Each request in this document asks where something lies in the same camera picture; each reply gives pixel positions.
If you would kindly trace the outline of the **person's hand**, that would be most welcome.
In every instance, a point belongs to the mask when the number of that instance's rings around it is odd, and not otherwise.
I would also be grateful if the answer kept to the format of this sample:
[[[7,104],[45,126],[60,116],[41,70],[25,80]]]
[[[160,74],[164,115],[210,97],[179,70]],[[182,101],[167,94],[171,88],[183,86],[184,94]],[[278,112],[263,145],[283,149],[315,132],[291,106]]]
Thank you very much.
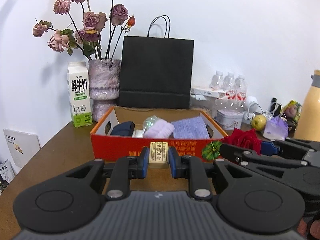
[[[314,220],[311,225],[308,225],[304,219],[301,219],[297,228],[297,232],[302,236],[307,236],[307,234],[310,234],[313,238],[319,239],[320,221]]]

